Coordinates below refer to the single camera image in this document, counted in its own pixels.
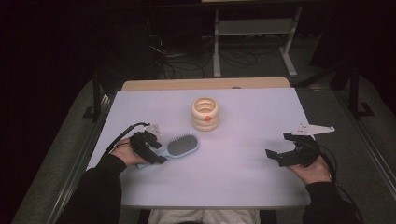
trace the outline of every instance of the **hand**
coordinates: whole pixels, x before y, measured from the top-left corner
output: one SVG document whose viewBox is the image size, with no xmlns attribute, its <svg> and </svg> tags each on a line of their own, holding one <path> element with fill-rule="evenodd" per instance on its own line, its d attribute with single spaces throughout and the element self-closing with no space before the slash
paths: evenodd
<svg viewBox="0 0 396 224">
<path fill-rule="evenodd" d="M 134 150 L 131 148 L 131 144 L 129 144 L 129 138 L 120 140 L 110 154 L 120 158 L 126 166 L 147 163 L 139 155 L 134 154 Z"/>
<path fill-rule="evenodd" d="M 332 182 L 329 166 L 321 156 L 308 167 L 292 165 L 288 169 L 297 174 L 305 185 L 315 182 Z"/>
</svg>

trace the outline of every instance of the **dark background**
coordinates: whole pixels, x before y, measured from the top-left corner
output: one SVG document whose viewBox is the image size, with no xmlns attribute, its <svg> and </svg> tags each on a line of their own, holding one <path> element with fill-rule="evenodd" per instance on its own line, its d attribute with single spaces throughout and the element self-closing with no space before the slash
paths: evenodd
<svg viewBox="0 0 396 224">
<path fill-rule="evenodd" d="M 112 93 L 127 79 L 156 78 L 159 68 L 155 63 L 157 55 L 149 48 L 152 30 L 145 25 L 146 12 L 92 13 L 80 10 L 81 5 L 70 0 L 6 0 L 0 4 L 4 108 L 0 222 L 8 223 L 71 104 L 92 79 L 95 69 L 102 68 L 102 85 L 107 93 Z M 99 5 L 94 1 L 84 4 Z M 392 1 L 306 7 L 297 33 L 323 34 L 312 64 L 326 68 L 347 55 L 395 113 L 396 101 L 392 97 L 396 84 L 396 36 L 391 31 L 395 13 Z M 211 15 L 208 11 L 151 14 L 156 22 L 155 33 L 161 34 L 164 44 L 169 45 L 175 45 L 178 38 L 185 39 L 183 35 L 198 39 L 206 35 L 213 30 Z M 189 28 L 186 33 L 177 33 L 185 27 Z M 179 44 L 175 47 L 190 46 Z"/>
</svg>

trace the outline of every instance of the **cable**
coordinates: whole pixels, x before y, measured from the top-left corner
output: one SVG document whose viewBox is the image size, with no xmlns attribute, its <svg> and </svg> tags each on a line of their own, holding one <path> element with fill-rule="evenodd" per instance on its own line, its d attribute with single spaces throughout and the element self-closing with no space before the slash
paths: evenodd
<svg viewBox="0 0 396 224">
<path fill-rule="evenodd" d="M 180 71 L 177 71 L 176 69 L 182 70 L 182 71 L 196 71 L 196 70 L 200 70 L 202 72 L 202 78 L 204 78 L 205 77 L 205 69 L 204 68 L 207 67 L 207 65 L 211 61 L 212 57 L 208 56 L 207 60 L 205 60 L 203 65 L 198 64 L 198 62 L 197 63 L 193 63 L 194 61 L 198 61 L 198 60 L 200 60 L 202 58 L 203 58 L 203 56 L 201 56 L 199 58 L 198 57 L 193 57 L 193 58 L 185 60 L 185 61 L 165 60 L 165 61 L 163 61 L 163 65 L 167 65 L 168 67 L 170 67 L 172 69 L 172 73 L 173 74 L 171 76 L 171 79 L 174 78 L 176 73 L 179 73 L 181 78 L 183 78 L 182 73 Z M 182 67 L 182 66 L 177 66 L 177 64 L 190 65 L 190 66 L 193 66 L 193 68 L 191 68 L 191 67 L 190 68 L 185 68 L 185 67 Z"/>
<path fill-rule="evenodd" d="M 199 48 L 197 48 L 197 50 L 193 50 L 191 52 L 186 52 L 186 51 L 189 51 L 188 49 L 186 49 L 186 50 L 183 50 L 183 52 L 173 53 L 173 54 L 166 54 L 163 57 L 166 60 L 174 60 L 176 58 L 186 57 L 186 56 L 189 57 L 189 56 L 192 55 L 192 59 L 187 61 L 187 62 L 191 62 L 191 61 L 196 60 L 199 55 L 207 53 L 207 48 L 214 46 L 214 40 L 215 40 L 214 37 L 211 36 L 211 35 L 202 36 L 201 46 L 199 46 Z M 168 52 L 171 52 L 172 51 L 172 46 L 168 46 L 168 48 L 169 48 Z"/>
<path fill-rule="evenodd" d="M 330 153 L 330 155 L 332 156 L 332 160 L 333 160 L 333 162 L 334 162 L 334 164 L 333 164 L 333 171 L 334 171 L 334 175 L 337 176 L 337 168 L 338 168 L 338 167 L 337 167 L 337 166 L 338 166 L 338 164 L 337 164 L 337 159 L 335 158 L 334 154 L 333 154 L 327 147 L 322 146 L 322 145 L 320 145 L 320 146 L 323 147 L 324 149 L 326 149 L 326 151 L 328 151 L 328 152 Z M 359 209 L 358 205 L 355 203 L 355 201 L 352 199 L 352 197 L 347 193 L 347 191 L 340 185 L 340 183 L 338 182 L 337 179 L 335 179 L 334 184 L 335 184 L 335 186 L 336 186 L 337 188 L 339 188 L 339 189 L 344 193 L 344 195 L 349 199 L 349 201 L 350 201 L 350 202 L 352 203 L 352 205 L 355 207 L 355 211 L 356 211 L 356 214 L 358 215 L 359 222 L 360 222 L 361 224 L 364 224 L 363 217 L 362 217 L 362 215 L 361 215 L 361 210 Z"/>
<path fill-rule="evenodd" d="M 157 48 L 155 48 L 155 47 L 152 47 L 151 45 L 148 45 L 151 49 L 155 49 L 155 50 L 157 50 L 158 52 L 160 52 L 161 54 L 163 54 L 163 55 L 166 55 L 166 50 L 163 50 L 163 49 L 157 49 Z"/>
<path fill-rule="evenodd" d="M 163 79 L 166 79 L 166 71 L 165 71 L 165 69 L 163 68 L 163 66 L 160 66 L 160 69 L 161 69 L 161 73 L 163 74 Z"/>
<path fill-rule="evenodd" d="M 167 65 L 168 67 L 170 67 L 172 69 L 172 76 L 170 77 L 170 79 L 173 79 L 173 77 L 174 77 L 174 75 L 176 73 L 175 68 L 169 63 L 163 63 L 163 65 Z M 166 71 L 165 71 L 165 69 L 163 69 L 163 78 L 166 79 Z"/>
<path fill-rule="evenodd" d="M 255 46 L 258 46 L 258 47 L 255 47 L 255 49 L 246 49 L 247 47 L 250 47 L 250 46 L 245 45 L 241 41 L 239 41 L 238 46 L 232 46 L 230 44 L 229 40 L 226 40 L 225 42 L 226 42 L 227 46 L 231 48 L 231 49 L 226 49 L 226 51 L 229 52 L 231 54 L 231 56 L 233 56 L 233 58 L 230 56 L 227 56 L 224 52 L 222 52 L 220 54 L 221 59 L 224 62 L 226 62 L 227 64 L 229 64 L 230 66 L 233 66 L 236 68 L 247 68 L 251 65 L 257 64 L 258 59 L 256 56 L 271 53 L 274 50 L 278 49 L 278 47 L 281 44 L 281 42 L 275 43 L 275 44 L 273 44 L 273 45 L 275 45 L 274 47 L 268 49 L 265 52 L 255 52 L 257 50 L 257 48 L 264 46 L 262 41 L 258 45 L 255 45 Z"/>
<path fill-rule="evenodd" d="M 276 41 L 275 43 L 268 43 L 268 42 L 262 41 L 259 44 L 259 46 L 256 49 L 253 50 L 252 54 L 259 56 L 259 55 L 269 54 L 269 53 L 273 52 L 274 50 L 278 50 L 279 47 L 284 43 L 284 40 L 282 40 L 282 38 L 280 38 L 278 35 L 272 35 L 272 36 L 276 37 L 276 40 L 279 40 L 279 41 Z M 260 53 L 255 52 L 255 50 L 257 50 L 260 47 L 264 47 L 264 46 L 267 47 L 267 46 L 270 46 L 270 45 L 273 45 L 273 46 L 271 48 L 269 48 L 265 52 L 260 52 Z"/>
</svg>

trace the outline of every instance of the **black cable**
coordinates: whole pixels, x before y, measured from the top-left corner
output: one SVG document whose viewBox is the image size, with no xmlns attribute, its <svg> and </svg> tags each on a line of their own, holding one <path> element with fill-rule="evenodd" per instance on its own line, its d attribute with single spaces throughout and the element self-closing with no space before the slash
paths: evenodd
<svg viewBox="0 0 396 224">
<path fill-rule="evenodd" d="M 234 59 L 229 58 L 228 56 L 226 56 L 226 55 L 223 54 L 223 53 L 219 53 L 219 56 L 220 56 L 220 58 L 221 58 L 224 62 L 226 62 L 228 65 L 230 65 L 230 66 L 232 66 L 232 67 L 236 67 L 236 68 L 247 68 L 247 67 L 251 66 L 251 64 L 249 64 L 249 61 L 247 61 L 247 63 L 241 63 L 241 62 L 238 62 L 237 60 L 234 60 Z M 240 64 L 240 66 L 234 65 L 234 64 L 232 64 L 232 63 L 230 63 L 230 62 Z"/>
<path fill-rule="evenodd" d="M 176 70 L 175 70 L 175 67 L 174 67 L 173 65 L 171 65 L 170 63 L 163 63 L 163 65 L 166 65 L 166 66 L 168 66 L 168 67 L 170 67 L 170 68 L 172 69 L 172 76 L 171 76 L 169 79 L 173 79 L 176 73 L 179 73 L 179 74 L 180 74 L 180 77 L 183 78 L 183 76 L 181 75 L 181 73 L 178 72 L 178 71 L 176 71 Z"/>
<path fill-rule="evenodd" d="M 163 68 L 163 66 L 160 66 L 160 69 L 161 69 L 161 73 L 163 74 L 163 79 L 166 79 L 166 71 L 165 71 L 165 69 Z"/>
<path fill-rule="evenodd" d="M 252 53 L 252 49 L 246 49 L 244 44 L 239 43 L 240 47 L 235 47 L 235 50 L 241 51 L 242 53 L 244 53 L 244 55 L 237 55 L 236 53 L 232 53 L 231 50 L 233 49 L 232 46 L 229 46 L 229 49 L 227 49 L 227 51 L 229 51 L 236 59 L 241 59 L 241 58 L 246 58 L 248 55 L 251 55 Z"/>
<path fill-rule="evenodd" d="M 192 53 L 191 53 L 191 54 L 187 54 L 187 55 L 185 55 L 184 57 L 188 57 L 188 56 L 191 55 L 191 58 L 188 59 L 188 60 L 186 60 L 186 61 L 174 61 L 174 59 L 165 59 L 165 61 L 166 61 L 167 63 L 192 63 L 192 62 L 194 62 L 194 61 L 198 61 L 198 60 L 202 59 L 202 58 L 204 57 L 205 54 L 211 53 L 211 52 L 213 52 L 213 51 L 212 51 L 212 50 L 208 50 L 208 51 L 206 51 L 206 52 L 198 53 L 198 54 L 192 54 Z"/>
<path fill-rule="evenodd" d="M 169 63 L 163 63 L 163 65 L 166 65 L 166 66 L 168 66 L 168 67 L 170 67 L 172 69 L 173 73 L 172 73 L 172 76 L 170 77 L 170 79 L 172 79 L 173 76 L 175 75 L 175 68 L 172 65 L 170 65 Z M 163 69 L 163 78 L 166 79 L 166 70 L 165 70 L 165 68 Z"/>
<path fill-rule="evenodd" d="M 333 165 L 333 170 L 334 170 L 334 173 L 335 173 L 335 175 L 337 175 L 337 168 L 338 168 L 338 164 L 337 164 L 337 159 L 335 158 L 335 156 L 334 156 L 334 154 L 327 148 L 327 147 L 325 147 L 325 146 L 321 146 L 321 147 L 323 147 L 324 149 L 326 149 L 326 151 L 328 151 L 329 152 L 329 154 L 332 156 L 332 160 L 333 160 L 333 162 L 334 162 L 334 165 Z M 335 179 L 335 186 L 337 186 L 337 188 L 339 188 L 343 193 L 344 193 L 344 195 L 349 199 L 349 201 L 352 203 L 352 205 L 355 207 L 355 211 L 356 211 L 356 214 L 358 215 L 358 218 L 359 218 L 359 222 L 361 223 L 361 224 L 364 224 L 364 221 L 363 221 L 363 217 L 362 217 L 362 215 L 361 215 L 361 210 L 359 209 L 359 207 L 358 207 L 358 205 L 355 203 L 355 201 L 352 199 L 352 197 L 347 193 L 347 191 L 340 185 L 340 183 L 338 182 L 338 180 L 337 179 Z"/>
<path fill-rule="evenodd" d="M 268 49 L 267 51 L 265 51 L 265 52 L 260 52 L 260 53 L 256 53 L 255 50 L 257 50 L 257 49 L 254 49 L 254 50 L 252 51 L 252 54 L 257 55 L 257 56 L 269 54 L 269 53 L 273 52 L 274 50 L 279 49 L 279 47 L 280 47 L 282 44 L 283 44 L 283 41 L 279 41 L 279 42 L 277 42 L 277 43 L 268 43 L 268 42 L 262 43 L 262 42 L 261 42 L 261 43 L 259 44 L 259 46 L 257 47 L 257 49 L 260 48 L 260 47 L 263 47 L 263 46 L 266 47 L 266 46 L 268 46 L 268 45 L 274 45 L 274 46 L 271 47 L 270 49 Z"/>
<path fill-rule="evenodd" d="M 171 79 L 173 79 L 175 73 L 180 73 L 179 71 L 176 71 L 175 69 L 179 69 L 179 70 L 183 70 L 183 71 L 196 71 L 196 70 L 201 70 L 202 72 L 202 78 L 205 77 L 205 67 L 207 67 L 207 65 L 209 64 L 209 62 L 211 61 L 212 57 L 207 57 L 207 60 L 204 62 L 203 65 L 200 65 L 198 63 L 192 63 L 193 61 L 197 61 L 198 57 L 196 57 L 195 59 L 192 60 L 187 60 L 187 61 L 171 61 L 171 60 L 166 60 L 163 62 L 164 65 L 169 66 L 172 71 L 173 71 L 173 75 L 171 77 Z M 180 67 L 180 66 L 176 66 L 174 64 L 186 64 L 186 65 L 192 65 L 194 66 L 193 68 L 184 68 L 184 67 Z"/>
<path fill-rule="evenodd" d="M 178 73 L 180 75 L 180 79 L 183 78 L 183 74 L 181 74 L 181 72 L 175 71 L 175 73 L 171 76 L 171 79 L 174 79 L 176 73 Z"/>
<path fill-rule="evenodd" d="M 123 133 L 121 133 L 116 139 L 114 139 L 114 141 L 106 149 L 104 155 L 108 154 L 111 150 L 113 150 L 114 146 L 121 140 L 121 138 L 123 136 L 125 136 L 128 132 L 130 132 L 134 127 L 139 126 L 139 125 L 143 125 L 145 127 L 149 126 L 149 124 L 144 123 L 144 122 L 136 123 L 134 125 L 129 126 L 125 131 L 123 131 Z"/>
<path fill-rule="evenodd" d="M 239 55 L 239 54 L 237 54 L 236 52 L 232 52 L 231 50 L 228 50 L 228 52 L 229 52 L 230 54 L 232 54 L 232 55 L 235 57 L 235 59 L 245 59 L 245 60 L 247 61 L 247 64 L 248 64 L 248 65 L 257 64 L 257 57 L 251 53 L 252 50 L 248 50 L 247 52 L 244 52 L 242 49 L 239 49 L 238 51 L 240 51 L 240 52 L 243 53 L 244 55 Z M 251 62 L 251 61 L 248 59 L 248 56 L 250 56 L 250 57 L 253 58 L 253 62 Z"/>
<path fill-rule="evenodd" d="M 167 53 L 166 55 L 163 56 L 163 59 L 165 59 L 166 61 L 170 62 L 170 61 L 173 61 L 173 60 L 179 60 L 180 58 L 190 57 L 186 61 L 184 61 L 184 60 L 181 61 L 181 62 L 185 62 L 185 63 L 189 63 L 189 62 L 193 62 L 195 60 L 198 60 L 203 54 L 206 54 L 206 53 L 208 53 L 211 50 L 211 49 L 208 49 L 209 47 L 213 47 L 214 46 L 214 37 L 213 36 L 207 36 L 207 37 L 209 37 L 210 41 L 207 42 L 207 43 L 202 43 L 200 48 L 198 48 L 198 50 L 191 50 L 189 52 L 182 52 L 182 53 L 175 53 L 175 54 L 168 54 Z M 169 48 L 169 50 L 167 52 L 171 52 L 172 51 L 172 46 L 169 46 L 168 48 Z"/>
</svg>

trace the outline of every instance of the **white tabletop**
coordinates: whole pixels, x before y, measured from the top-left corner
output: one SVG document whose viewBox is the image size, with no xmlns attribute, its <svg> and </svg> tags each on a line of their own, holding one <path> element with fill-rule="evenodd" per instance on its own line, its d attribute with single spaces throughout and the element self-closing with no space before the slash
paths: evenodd
<svg viewBox="0 0 396 224">
<path fill-rule="evenodd" d="M 219 127 L 209 133 L 191 125 L 191 104 L 216 99 Z M 287 168 L 266 157 L 265 149 L 285 152 L 283 139 L 308 123 L 293 88 L 181 91 L 120 91 L 109 112 L 88 168 L 108 145 L 137 122 L 159 124 L 165 147 L 172 138 L 194 133 L 200 147 L 181 159 L 120 176 L 122 204 L 147 208 L 281 208 L 309 203 L 304 184 Z M 128 135 L 142 132 L 136 127 Z"/>
</svg>

